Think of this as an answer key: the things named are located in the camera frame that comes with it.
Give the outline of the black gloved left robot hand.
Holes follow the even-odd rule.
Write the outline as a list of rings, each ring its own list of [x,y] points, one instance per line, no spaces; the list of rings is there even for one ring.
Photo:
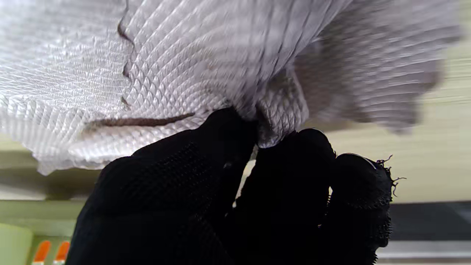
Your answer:
[[[372,265],[391,234],[385,161],[336,155],[294,131],[256,163],[255,122],[234,109],[118,158],[100,173],[67,265]]]

